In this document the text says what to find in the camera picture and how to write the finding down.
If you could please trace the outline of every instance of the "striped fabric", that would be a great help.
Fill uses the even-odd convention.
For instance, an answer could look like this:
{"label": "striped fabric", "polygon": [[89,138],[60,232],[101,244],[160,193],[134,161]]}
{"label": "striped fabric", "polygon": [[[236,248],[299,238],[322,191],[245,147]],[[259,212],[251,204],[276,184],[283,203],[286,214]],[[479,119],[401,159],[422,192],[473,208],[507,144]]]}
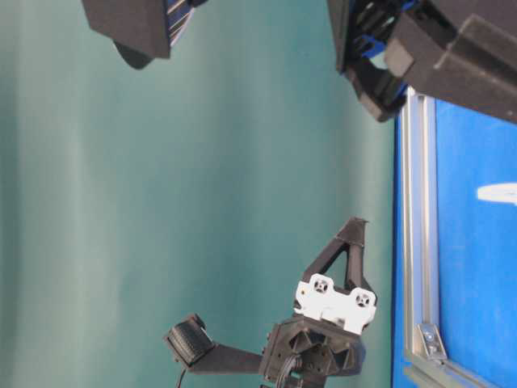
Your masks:
{"label": "striped fabric", "polygon": [[167,20],[171,46],[178,41],[193,11],[194,9],[188,4],[187,0],[167,0]]}

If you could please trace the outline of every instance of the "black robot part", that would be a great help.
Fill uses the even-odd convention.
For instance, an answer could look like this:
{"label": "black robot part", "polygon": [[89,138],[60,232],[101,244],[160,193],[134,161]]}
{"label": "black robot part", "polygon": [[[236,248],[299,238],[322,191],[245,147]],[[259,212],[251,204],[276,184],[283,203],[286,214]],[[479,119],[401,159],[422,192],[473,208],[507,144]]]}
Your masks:
{"label": "black robot part", "polygon": [[[169,58],[171,10],[207,0],[82,0],[92,29],[142,69]],[[336,68],[378,121],[395,117],[407,86],[517,123],[517,2],[327,0]],[[384,51],[387,69],[372,58]]]}
{"label": "black robot part", "polygon": [[[324,274],[344,253],[345,285],[335,286],[336,291],[371,290],[363,274],[365,226],[365,220],[351,218],[307,267],[301,281]],[[230,348],[212,341],[194,314],[170,329],[164,340],[190,373],[259,374],[279,388],[323,388],[328,377],[360,373],[366,354],[360,335],[301,314],[274,325],[267,338],[262,355]]]}
{"label": "black robot part", "polygon": [[[328,0],[328,5],[338,72],[377,120],[399,113],[410,85],[517,123],[517,2]],[[365,55],[373,41],[385,44],[385,70]]]}

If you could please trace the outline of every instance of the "blue panel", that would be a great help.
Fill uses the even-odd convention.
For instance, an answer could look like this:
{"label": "blue panel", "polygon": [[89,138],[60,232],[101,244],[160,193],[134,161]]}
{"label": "blue panel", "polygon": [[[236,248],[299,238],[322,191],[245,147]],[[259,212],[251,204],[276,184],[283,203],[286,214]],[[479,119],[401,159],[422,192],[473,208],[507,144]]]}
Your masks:
{"label": "blue panel", "polygon": [[395,264],[393,265],[393,387],[413,388],[416,385],[404,374],[409,363],[404,358],[404,277],[402,257],[402,184],[401,184],[401,136],[397,122],[395,153]]}
{"label": "blue panel", "polygon": [[517,386],[517,208],[477,199],[517,182],[517,127],[437,105],[441,331],[449,357]]}

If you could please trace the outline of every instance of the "teal backdrop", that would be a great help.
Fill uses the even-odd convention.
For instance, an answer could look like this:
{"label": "teal backdrop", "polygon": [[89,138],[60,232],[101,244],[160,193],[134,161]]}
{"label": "teal backdrop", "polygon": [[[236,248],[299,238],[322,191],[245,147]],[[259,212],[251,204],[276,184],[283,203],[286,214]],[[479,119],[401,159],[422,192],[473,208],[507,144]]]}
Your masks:
{"label": "teal backdrop", "polygon": [[334,72],[325,2],[194,16],[172,61],[136,72],[78,0],[2,0],[2,388],[171,387],[162,336],[191,312],[260,352],[350,216],[370,221],[379,304],[363,374],[328,386],[389,386],[393,124]]}

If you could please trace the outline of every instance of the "black cable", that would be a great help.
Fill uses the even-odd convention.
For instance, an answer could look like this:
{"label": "black cable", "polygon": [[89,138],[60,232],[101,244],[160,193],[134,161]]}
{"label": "black cable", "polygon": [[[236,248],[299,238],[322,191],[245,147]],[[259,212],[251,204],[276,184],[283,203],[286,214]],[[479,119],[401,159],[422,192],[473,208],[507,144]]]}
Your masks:
{"label": "black cable", "polygon": [[289,356],[285,362],[284,366],[280,370],[280,373],[276,379],[276,388],[284,388],[285,382],[288,377],[291,376],[292,372],[296,372],[301,369],[301,357],[299,354],[293,354]]}
{"label": "black cable", "polygon": [[178,384],[176,384],[176,388],[181,388],[181,383],[183,382],[183,378],[185,377],[185,373],[187,372],[186,369],[181,371],[181,374],[179,375]]}

